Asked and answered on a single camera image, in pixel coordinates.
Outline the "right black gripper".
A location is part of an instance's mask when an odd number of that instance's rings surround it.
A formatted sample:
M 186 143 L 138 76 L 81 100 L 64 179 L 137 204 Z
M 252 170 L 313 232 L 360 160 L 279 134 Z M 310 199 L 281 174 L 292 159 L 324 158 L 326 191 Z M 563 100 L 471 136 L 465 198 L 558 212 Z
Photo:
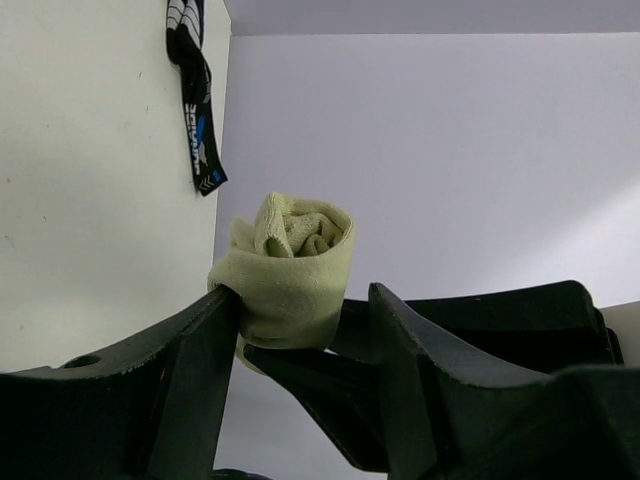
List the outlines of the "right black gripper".
M 576 281 L 431 300 L 377 283 L 328 351 L 245 354 L 363 471 L 625 469 L 624 360 Z

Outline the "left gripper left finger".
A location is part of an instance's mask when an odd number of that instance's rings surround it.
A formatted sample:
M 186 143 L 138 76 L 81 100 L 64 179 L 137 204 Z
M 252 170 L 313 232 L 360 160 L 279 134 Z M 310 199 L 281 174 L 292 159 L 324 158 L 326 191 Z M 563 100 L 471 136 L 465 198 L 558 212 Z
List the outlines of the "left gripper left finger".
M 210 478 L 237 332 L 222 287 L 61 367 L 3 374 L 2 477 Z

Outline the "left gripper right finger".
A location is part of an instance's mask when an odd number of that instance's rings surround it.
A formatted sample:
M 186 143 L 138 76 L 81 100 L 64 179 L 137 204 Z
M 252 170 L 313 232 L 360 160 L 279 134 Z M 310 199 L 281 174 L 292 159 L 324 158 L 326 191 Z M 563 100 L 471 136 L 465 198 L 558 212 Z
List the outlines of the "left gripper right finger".
M 639 372 L 554 374 L 490 355 L 369 288 L 382 430 L 393 479 L 635 479 Z

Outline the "cream ankle sock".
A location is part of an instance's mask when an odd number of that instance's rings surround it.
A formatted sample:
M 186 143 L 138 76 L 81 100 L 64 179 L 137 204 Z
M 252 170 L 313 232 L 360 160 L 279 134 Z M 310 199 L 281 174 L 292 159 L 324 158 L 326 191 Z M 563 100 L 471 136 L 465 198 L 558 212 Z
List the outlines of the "cream ankle sock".
M 334 339 L 356 236 L 353 217 L 321 200 L 268 194 L 253 222 L 232 222 L 230 246 L 207 277 L 226 287 L 243 312 L 235 355 L 244 349 L 326 349 Z

